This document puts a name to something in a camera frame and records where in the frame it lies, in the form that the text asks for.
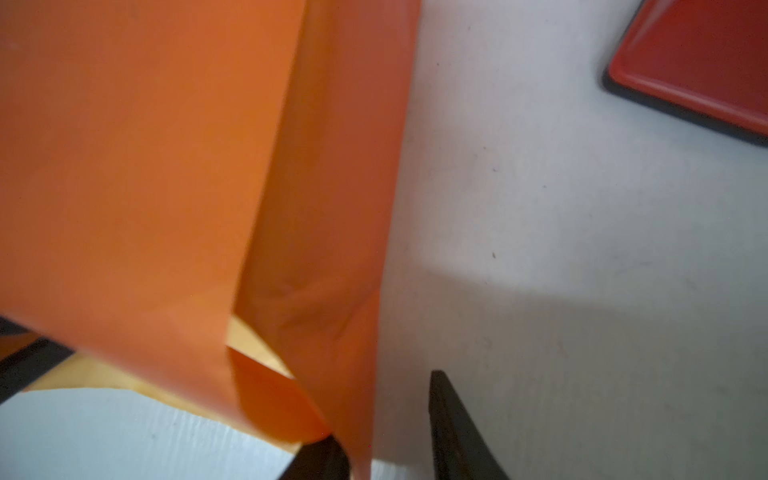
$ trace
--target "white table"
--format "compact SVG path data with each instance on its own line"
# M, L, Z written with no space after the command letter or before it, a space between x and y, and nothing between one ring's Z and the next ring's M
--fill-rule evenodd
M516 479L768 478L768 150L604 92L638 0L423 10L376 452L444 369Z

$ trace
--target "white surface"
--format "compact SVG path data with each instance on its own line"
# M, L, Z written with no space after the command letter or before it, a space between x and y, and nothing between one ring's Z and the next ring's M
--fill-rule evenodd
M29 392L0 408L1 480L276 480L292 459L125 390ZM373 463L373 480L404 480L405 472Z
M601 90L636 7L425 2L374 442L412 478L437 368L517 480L768 478L768 150Z

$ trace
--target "orange paper sheet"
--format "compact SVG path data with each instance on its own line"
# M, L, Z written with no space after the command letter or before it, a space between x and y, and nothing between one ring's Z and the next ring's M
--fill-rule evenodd
M416 0L0 5L0 314L368 476ZM232 312L294 379L225 345Z

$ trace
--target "red tray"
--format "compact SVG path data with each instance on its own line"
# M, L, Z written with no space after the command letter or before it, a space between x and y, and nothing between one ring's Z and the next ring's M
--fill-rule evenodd
M605 87L768 146L768 0L646 0Z

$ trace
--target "orange paper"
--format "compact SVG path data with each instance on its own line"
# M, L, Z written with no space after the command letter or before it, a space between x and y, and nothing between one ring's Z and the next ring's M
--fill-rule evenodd
M416 0L0 5L0 314L369 472ZM232 312L294 379L225 346Z

